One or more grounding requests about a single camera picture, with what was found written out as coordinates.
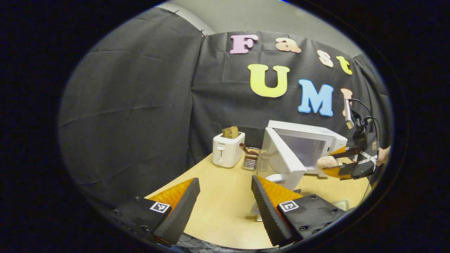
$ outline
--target wooden table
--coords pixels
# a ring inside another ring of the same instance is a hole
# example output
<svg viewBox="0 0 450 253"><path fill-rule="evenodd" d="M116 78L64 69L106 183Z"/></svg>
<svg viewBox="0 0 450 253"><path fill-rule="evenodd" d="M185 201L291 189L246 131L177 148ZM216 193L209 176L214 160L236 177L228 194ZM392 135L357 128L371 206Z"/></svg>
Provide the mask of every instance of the wooden table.
<svg viewBox="0 0 450 253"><path fill-rule="evenodd" d="M212 163L212 154L172 182L146 198L174 185L198 177L200 194L184 232L209 243L229 248L272 248L262 222L251 214L255 203L251 184L256 171L242 169L243 157L233 168ZM296 189L301 194L317 194L334 203L348 199L350 208L357 206L368 186L367 178L343 180L304 175Z"/></svg>

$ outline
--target white wall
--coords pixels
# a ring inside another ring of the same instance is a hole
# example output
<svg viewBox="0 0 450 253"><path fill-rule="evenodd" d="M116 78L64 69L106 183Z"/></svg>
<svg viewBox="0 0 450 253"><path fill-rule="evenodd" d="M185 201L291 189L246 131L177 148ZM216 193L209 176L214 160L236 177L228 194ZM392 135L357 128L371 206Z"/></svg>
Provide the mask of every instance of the white wall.
<svg viewBox="0 0 450 253"><path fill-rule="evenodd" d="M209 28L203 28L208 29L204 34L245 30L282 32L308 37L350 56L362 53L330 24L279 0L170 0L167 4L172 4L172 8L182 7L206 23Z"/></svg>

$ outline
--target letter m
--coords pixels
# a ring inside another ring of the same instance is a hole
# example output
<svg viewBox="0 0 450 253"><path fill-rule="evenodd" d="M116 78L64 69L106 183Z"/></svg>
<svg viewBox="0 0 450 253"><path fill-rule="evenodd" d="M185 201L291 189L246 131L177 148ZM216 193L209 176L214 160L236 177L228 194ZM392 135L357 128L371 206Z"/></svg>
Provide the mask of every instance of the letter m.
<svg viewBox="0 0 450 253"><path fill-rule="evenodd" d="M301 92L301 105L298 107L298 111L302 113L311 112L311 108L309 107L311 102L311 107L314 113L317 113L319 107L322 105L320 109L320 114L325 116L333 116L333 111L331 110L331 97L333 93L333 87L328 84L322 85L319 93L314 87L314 84L307 79L300 79L298 83L302 86Z"/></svg>

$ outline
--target human hand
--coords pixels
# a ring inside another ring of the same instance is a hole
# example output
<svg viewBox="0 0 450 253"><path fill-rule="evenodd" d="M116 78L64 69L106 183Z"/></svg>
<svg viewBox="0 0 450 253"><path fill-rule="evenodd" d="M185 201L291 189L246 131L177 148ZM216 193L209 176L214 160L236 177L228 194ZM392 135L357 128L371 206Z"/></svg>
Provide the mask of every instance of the human hand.
<svg viewBox="0 0 450 253"><path fill-rule="evenodd" d="M382 149L382 148L378 149L377 166L380 166L383 163L387 162L387 160L389 159L390 151L391 151L391 146L387 147L386 149Z"/></svg>

